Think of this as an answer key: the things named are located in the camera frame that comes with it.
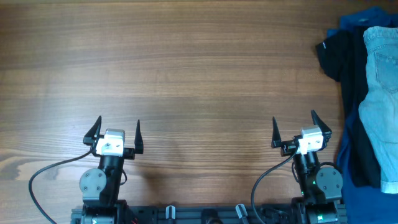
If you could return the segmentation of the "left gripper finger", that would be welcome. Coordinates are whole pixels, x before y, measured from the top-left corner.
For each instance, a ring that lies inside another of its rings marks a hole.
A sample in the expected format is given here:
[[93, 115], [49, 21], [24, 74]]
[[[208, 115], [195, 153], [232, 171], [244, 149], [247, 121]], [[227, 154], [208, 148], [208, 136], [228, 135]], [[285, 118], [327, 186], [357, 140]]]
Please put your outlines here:
[[136, 133], [135, 133], [135, 138], [134, 138], [134, 147], [135, 149], [143, 149], [144, 148], [144, 142], [141, 134], [141, 124], [140, 120], [137, 120], [136, 124]]
[[102, 123], [102, 117], [98, 116], [94, 125], [85, 134], [84, 138], [85, 139], [96, 139], [98, 137], [98, 135], [100, 134], [101, 123]]

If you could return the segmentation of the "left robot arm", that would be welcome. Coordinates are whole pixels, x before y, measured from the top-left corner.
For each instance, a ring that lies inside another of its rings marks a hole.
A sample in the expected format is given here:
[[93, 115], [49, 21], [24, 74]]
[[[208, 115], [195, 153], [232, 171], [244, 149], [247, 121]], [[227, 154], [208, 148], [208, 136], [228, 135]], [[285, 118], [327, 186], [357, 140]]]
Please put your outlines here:
[[125, 131], [108, 128], [100, 133], [101, 117], [85, 134], [83, 144], [99, 157], [97, 168], [87, 170], [80, 178], [83, 208], [71, 216], [72, 223], [137, 223], [136, 215], [125, 200], [118, 199], [125, 160], [135, 159], [144, 152], [140, 122], [136, 124], [134, 147], [125, 146]]

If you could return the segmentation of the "light blue denim shorts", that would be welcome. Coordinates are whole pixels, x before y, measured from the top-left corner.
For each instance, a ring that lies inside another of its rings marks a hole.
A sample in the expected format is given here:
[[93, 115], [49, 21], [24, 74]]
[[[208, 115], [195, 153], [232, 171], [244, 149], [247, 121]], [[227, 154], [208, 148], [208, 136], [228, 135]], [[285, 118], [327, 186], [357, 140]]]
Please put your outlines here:
[[370, 27], [367, 50], [368, 93], [359, 117], [381, 169], [381, 191], [397, 193], [397, 29]]

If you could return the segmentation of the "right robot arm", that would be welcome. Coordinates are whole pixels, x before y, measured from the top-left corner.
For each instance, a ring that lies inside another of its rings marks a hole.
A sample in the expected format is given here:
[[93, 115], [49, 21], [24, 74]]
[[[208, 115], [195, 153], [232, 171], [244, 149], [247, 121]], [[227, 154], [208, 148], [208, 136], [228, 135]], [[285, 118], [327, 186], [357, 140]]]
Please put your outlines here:
[[281, 156], [293, 160], [301, 197], [292, 199], [292, 215], [295, 223], [323, 224], [347, 223], [341, 190], [343, 174], [333, 162], [319, 162], [317, 152], [327, 147], [332, 130], [311, 111], [313, 126], [302, 128], [298, 136], [283, 141], [277, 121], [272, 119], [273, 148], [280, 148]]

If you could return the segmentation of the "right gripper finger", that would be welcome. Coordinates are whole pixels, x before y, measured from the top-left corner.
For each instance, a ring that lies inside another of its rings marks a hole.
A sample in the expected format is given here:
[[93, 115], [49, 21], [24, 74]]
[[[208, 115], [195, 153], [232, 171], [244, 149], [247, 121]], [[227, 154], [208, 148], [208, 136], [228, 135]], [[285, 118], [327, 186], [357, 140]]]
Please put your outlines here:
[[317, 125], [323, 134], [332, 134], [332, 130], [320, 119], [315, 110], [311, 110], [314, 125]]
[[277, 125], [277, 120], [275, 117], [272, 118], [272, 127], [273, 127], [273, 131], [272, 131], [272, 143], [281, 143], [281, 136], [280, 136], [280, 132], [279, 132], [279, 128]]

